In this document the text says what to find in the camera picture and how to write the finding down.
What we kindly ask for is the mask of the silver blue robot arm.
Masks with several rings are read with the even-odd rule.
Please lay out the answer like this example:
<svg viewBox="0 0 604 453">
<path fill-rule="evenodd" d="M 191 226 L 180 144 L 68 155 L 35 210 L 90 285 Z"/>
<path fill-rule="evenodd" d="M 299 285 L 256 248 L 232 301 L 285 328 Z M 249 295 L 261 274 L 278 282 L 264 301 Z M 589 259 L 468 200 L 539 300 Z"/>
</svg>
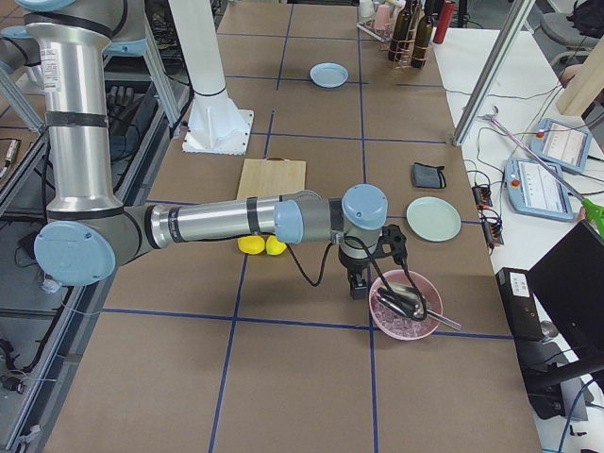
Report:
<svg viewBox="0 0 604 453">
<path fill-rule="evenodd" d="M 55 196 L 34 242 L 37 263 L 65 286 L 86 286 L 174 243 L 273 234 L 330 242 L 354 263 L 382 236 L 388 202 L 359 184 L 340 198 L 310 191 L 205 205 L 127 207 L 113 190 L 103 55 L 144 37 L 140 1 L 26 1 L 25 32 L 40 48 Z"/>
</svg>

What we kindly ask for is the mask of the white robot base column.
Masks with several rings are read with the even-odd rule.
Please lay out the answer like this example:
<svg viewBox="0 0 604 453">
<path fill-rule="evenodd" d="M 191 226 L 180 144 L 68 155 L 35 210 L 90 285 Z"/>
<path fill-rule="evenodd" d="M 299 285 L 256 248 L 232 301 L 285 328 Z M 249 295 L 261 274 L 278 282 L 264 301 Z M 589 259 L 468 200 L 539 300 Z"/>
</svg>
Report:
<svg viewBox="0 0 604 453">
<path fill-rule="evenodd" d="M 238 109 L 227 92 L 210 2 L 174 0 L 169 6 L 193 89 L 183 150 L 241 156 L 254 112 Z"/>
</svg>

